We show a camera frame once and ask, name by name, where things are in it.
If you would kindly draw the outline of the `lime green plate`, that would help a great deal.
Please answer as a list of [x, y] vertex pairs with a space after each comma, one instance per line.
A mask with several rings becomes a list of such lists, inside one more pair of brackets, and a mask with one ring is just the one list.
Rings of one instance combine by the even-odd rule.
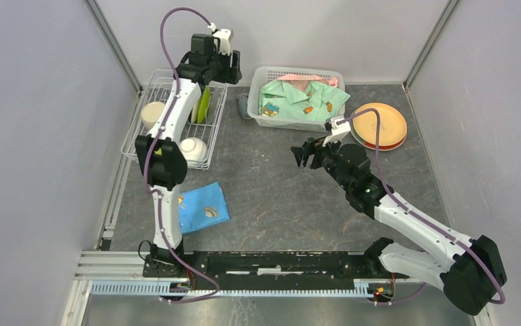
[[206, 86], [202, 96], [200, 97], [200, 103], [198, 105], [196, 123], [203, 124], [206, 122], [207, 115], [209, 112], [209, 105], [211, 101], [211, 88]]

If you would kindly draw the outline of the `cream plate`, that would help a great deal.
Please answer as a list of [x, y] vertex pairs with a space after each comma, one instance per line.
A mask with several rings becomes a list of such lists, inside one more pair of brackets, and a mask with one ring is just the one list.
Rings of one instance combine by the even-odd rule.
[[200, 101], [197, 100], [194, 106], [192, 107], [191, 113], [190, 113], [190, 123], [195, 124], [198, 119], [198, 111], [200, 108]]

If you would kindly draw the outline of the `green interior mug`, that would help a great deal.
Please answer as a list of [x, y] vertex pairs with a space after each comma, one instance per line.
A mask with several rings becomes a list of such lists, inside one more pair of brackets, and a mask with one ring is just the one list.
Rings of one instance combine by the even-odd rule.
[[140, 118], [146, 131], [151, 130], [156, 124], [158, 124], [164, 108], [165, 104], [163, 102], [153, 101], [146, 104], [141, 109]]

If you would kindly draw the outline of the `white round bowl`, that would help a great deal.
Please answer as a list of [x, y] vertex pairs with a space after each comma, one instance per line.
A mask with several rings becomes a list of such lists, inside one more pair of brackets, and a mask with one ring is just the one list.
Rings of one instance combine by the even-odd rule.
[[206, 143], [196, 137], [183, 139], [179, 148], [187, 161], [203, 162], [206, 160], [208, 147]]

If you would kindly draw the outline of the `red plate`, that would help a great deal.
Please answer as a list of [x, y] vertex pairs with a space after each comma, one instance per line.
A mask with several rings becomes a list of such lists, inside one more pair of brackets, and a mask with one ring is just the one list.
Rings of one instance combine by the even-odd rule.
[[[400, 141], [398, 141], [398, 142], [396, 142], [396, 143], [394, 143], [394, 144], [390, 144], [390, 145], [379, 145], [379, 146], [378, 146], [378, 150], [379, 150], [379, 151], [390, 151], [390, 150], [394, 150], [394, 149], [400, 147], [400, 146], [404, 143], [405, 140], [406, 140], [406, 138], [404, 137], [404, 138], [402, 138]], [[375, 150], [375, 149], [376, 149], [376, 146], [375, 146], [374, 144], [369, 143], [369, 142], [367, 142], [367, 141], [365, 141], [365, 142], [363, 143], [363, 146], [366, 147], [366, 148], [368, 148], [368, 149], [371, 149], [371, 150]]]

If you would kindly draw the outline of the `orange plate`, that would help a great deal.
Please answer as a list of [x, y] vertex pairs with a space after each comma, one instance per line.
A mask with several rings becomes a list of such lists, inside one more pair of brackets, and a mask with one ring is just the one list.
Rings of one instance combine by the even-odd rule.
[[[380, 115], [379, 145], [390, 145], [406, 138], [408, 125], [404, 116], [394, 107], [384, 103], [367, 103], [358, 108], [355, 113], [373, 108]], [[353, 136], [363, 144], [365, 141], [376, 145], [376, 114], [364, 113], [352, 122]]]

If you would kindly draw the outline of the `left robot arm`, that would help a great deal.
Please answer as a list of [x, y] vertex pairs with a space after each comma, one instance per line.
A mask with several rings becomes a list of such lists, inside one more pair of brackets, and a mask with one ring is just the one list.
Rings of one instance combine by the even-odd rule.
[[233, 32], [217, 29], [194, 34], [191, 48], [173, 69], [173, 86], [154, 126], [134, 141], [142, 175], [154, 203], [154, 239], [145, 257], [144, 275], [174, 277], [187, 268], [176, 252], [182, 247], [179, 227], [179, 186], [187, 175], [187, 160], [179, 140], [192, 107], [211, 82], [237, 84], [240, 52], [231, 48]]

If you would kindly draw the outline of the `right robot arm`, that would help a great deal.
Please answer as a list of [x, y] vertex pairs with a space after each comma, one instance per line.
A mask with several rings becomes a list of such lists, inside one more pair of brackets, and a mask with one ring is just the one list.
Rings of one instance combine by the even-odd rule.
[[300, 168], [322, 168], [345, 192], [358, 212], [385, 224], [421, 250], [392, 240], [378, 240], [378, 250], [364, 259], [373, 277], [387, 272], [416, 278], [441, 290], [462, 312], [476, 316], [488, 304], [503, 304], [507, 275], [496, 242], [485, 235], [472, 238], [436, 221], [408, 203], [370, 170], [364, 147], [324, 138], [307, 139], [291, 152]]

